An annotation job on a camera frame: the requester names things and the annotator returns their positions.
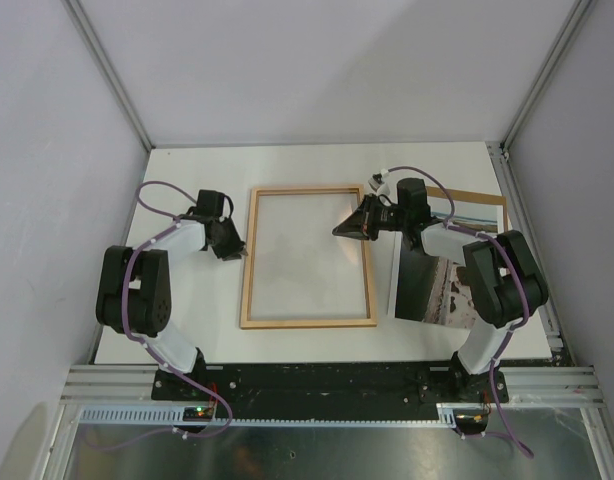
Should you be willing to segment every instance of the metal frame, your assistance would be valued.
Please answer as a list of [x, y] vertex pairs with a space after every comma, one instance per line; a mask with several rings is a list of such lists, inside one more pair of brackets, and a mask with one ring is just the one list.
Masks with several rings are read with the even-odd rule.
[[96, 35], [96, 31], [94, 30], [87, 13], [83, 9], [80, 0], [62, 0], [62, 2], [67, 10], [67, 14], [74, 23], [76, 30], [78, 30], [85, 47], [87, 47], [87, 50], [89, 50], [94, 63], [98, 67], [98, 70], [100, 70], [105, 82], [107, 82], [107, 85], [109, 86], [112, 95], [116, 99], [120, 110], [125, 115], [125, 118], [127, 118], [127, 121], [133, 128], [145, 151], [149, 153], [154, 148], [154, 144], [149, 139], [149, 134], [143, 126], [143, 123], [138, 116], [138, 112], [129, 98], [127, 90], [123, 86], [120, 77], [116, 73], [116, 69], [109, 60], [107, 52], [105, 52], [102, 43], [100, 43], [98, 35]]
[[[129, 95], [122, 85], [108, 55], [106, 54], [96, 32], [85, 13], [80, 0], [62, 0], [69, 16], [94, 62], [105, 78], [119, 107], [134, 129], [141, 145], [149, 153], [154, 148], [140, 117], [132, 104]], [[558, 65], [581, 26], [588, 18], [596, 0], [577, 0], [561, 28], [554, 44], [543, 62], [529, 92], [520, 109], [516, 113], [504, 139], [500, 143], [488, 144], [489, 153], [494, 165], [501, 190], [510, 202], [512, 223], [525, 233], [530, 247], [534, 251], [539, 264], [542, 264], [540, 250], [532, 233], [531, 222], [524, 208], [522, 195], [518, 190], [513, 172], [509, 165], [508, 149], [517, 138], [524, 123], [529, 118], [540, 96], [549, 84]], [[543, 317], [545, 331], [552, 350], [562, 350], [561, 326], [553, 302], [547, 304]], [[577, 408], [580, 409], [587, 433], [592, 445], [596, 462], [603, 479], [614, 479], [614, 432], [605, 408], [602, 392], [593, 368], [503, 368], [510, 395], [510, 407], [528, 408]], [[184, 402], [154, 402], [151, 400], [151, 389], [156, 371], [155, 366], [75, 366], [71, 369], [60, 401], [54, 423], [54, 434], [47, 443], [45, 456], [41, 460], [37, 478], [46, 480], [62, 479], [69, 465], [72, 446], [76, 440], [76, 432], [80, 423], [126, 421], [127, 412], [132, 422], [152, 425], [153, 415], [139, 417], [131, 416], [132, 412], [175, 411], [186, 404]], [[447, 428], [451, 426], [453, 408], [469, 408], [470, 405], [439, 404], [441, 421], [433, 425], [420, 422], [390, 422], [390, 427], [433, 426]], [[109, 412], [118, 412], [118, 418]], [[292, 422], [252, 422], [263, 426], [286, 426]], [[297, 422], [296, 425], [314, 426], [311, 423]], [[372, 426], [365, 422], [344, 423], [344, 426]]]
[[578, 35], [578, 32], [580, 32], [580, 28], [583, 26], [587, 18], [589, 18], [589, 14], [591, 13], [595, 4], [596, 0], [577, 0], [570, 10], [565, 23], [560, 29], [560, 32], [558, 32], [556, 40], [554, 40], [545, 61], [538, 71], [538, 75], [536, 75], [529, 92], [527, 92], [527, 95], [516, 112], [507, 133], [503, 137], [501, 146], [504, 148], [504, 150], [509, 150], [511, 144], [518, 136], [518, 133], [536, 106], [537, 101], [545, 91], [545, 88], [549, 85], [549, 82], [554, 76], [556, 69], [561, 64], [565, 54], [571, 47], [576, 35]]
[[[550, 278], [544, 268], [544, 261], [534, 235], [534, 229], [532, 228], [531, 221], [527, 214], [527, 209], [525, 208], [525, 202], [509, 165], [509, 153], [503, 152], [500, 145], [493, 142], [487, 143], [487, 150], [494, 167], [494, 172], [496, 173], [498, 184], [500, 185], [500, 190], [502, 194], [507, 197], [510, 204], [509, 212], [512, 226], [521, 230], [525, 235], [529, 248], [536, 257], [538, 266], [543, 271], [547, 279], [547, 284], [549, 284]], [[564, 348], [564, 343], [562, 340], [560, 322], [554, 306], [554, 300], [551, 296], [547, 304], [541, 307], [540, 312], [549, 346], [552, 351], [560, 352]]]
[[[46, 468], [38, 478], [62, 479], [69, 465], [79, 424], [165, 425], [184, 406], [198, 402], [156, 402], [150, 394], [157, 367], [120, 365], [74, 366], [61, 397]], [[614, 447], [606, 428], [606, 405], [593, 367], [503, 368], [513, 409], [580, 409], [603, 479], [614, 479]], [[313, 422], [248, 420], [234, 425], [263, 427], [452, 428], [454, 409], [481, 405], [438, 404], [438, 421]]]

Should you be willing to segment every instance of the white cable clip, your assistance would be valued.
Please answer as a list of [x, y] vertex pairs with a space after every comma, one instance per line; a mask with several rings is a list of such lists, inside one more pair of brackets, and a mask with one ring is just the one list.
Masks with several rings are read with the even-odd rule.
[[384, 195], [385, 197], [389, 197], [389, 185], [387, 185], [387, 178], [389, 177], [389, 170], [383, 168], [380, 173], [376, 175], [372, 175], [367, 183], [371, 189], [376, 192], [376, 196], [380, 197]]

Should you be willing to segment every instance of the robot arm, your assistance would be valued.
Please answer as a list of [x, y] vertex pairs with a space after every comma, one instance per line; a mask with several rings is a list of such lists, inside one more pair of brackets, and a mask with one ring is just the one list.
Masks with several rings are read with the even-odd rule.
[[[465, 344], [454, 354], [458, 362], [453, 363], [459, 364], [461, 378], [484, 374], [507, 332], [523, 314], [520, 294], [511, 275], [501, 275], [506, 264], [490, 242], [451, 230], [431, 215], [423, 180], [400, 180], [397, 204], [386, 197], [388, 190], [381, 174], [374, 175], [370, 185], [378, 195], [365, 195], [356, 211], [332, 233], [376, 240], [381, 230], [400, 231], [408, 249], [445, 257], [465, 266], [474, 308], [480, 318]], [[547, 302], [548, 290], [527, 242], [520, 232], [513, 230], [499, 234], [496, 240], [511, 259], [525, 291], [529, 312], [533, 314]]]
[[[169, 322], [171, 289], [169, 271], [201, 250], [212, 247], [222, 260], [246, 255], [245, 244], [229, 217], [223, 216], [225, 202], [233, 210], [231, 200], [220, 192], [201, 190], [198, 201], [187, 214], [175, 220], [176, 229], [154, 242], [137, 257], [129, 288], [129, 327], [137, 337], [164, 360], [160, 367], [182, 373], [204, 369], [202, 353]], [[96, 318], [103, 324], [124, 334], [121, 315], [121, 296], [126, 265], [133, 254], [131, 247], [113, 246], [107, 249], [96, 302]]]

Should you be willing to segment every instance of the white wall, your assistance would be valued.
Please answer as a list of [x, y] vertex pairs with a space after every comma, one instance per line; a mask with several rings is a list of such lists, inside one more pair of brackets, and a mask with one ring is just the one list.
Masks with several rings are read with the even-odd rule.
[[2, 479], [28, 477], [89, 346], [145, 158], [62, 4], [0, 2]]
[[601, 0], [511, 151], [563, 327], [614, 420], [614, 0]]
[[500, 140], [574, 0], [83, 0], [157, 146]]

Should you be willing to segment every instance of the empty picture frame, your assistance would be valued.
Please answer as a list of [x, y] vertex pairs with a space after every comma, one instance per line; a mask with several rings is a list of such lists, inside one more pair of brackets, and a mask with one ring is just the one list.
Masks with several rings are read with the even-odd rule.
[[362, 185], [252, 189], [241, 328], [376, 326], [369, 242], [331, 233], [362, 197]]

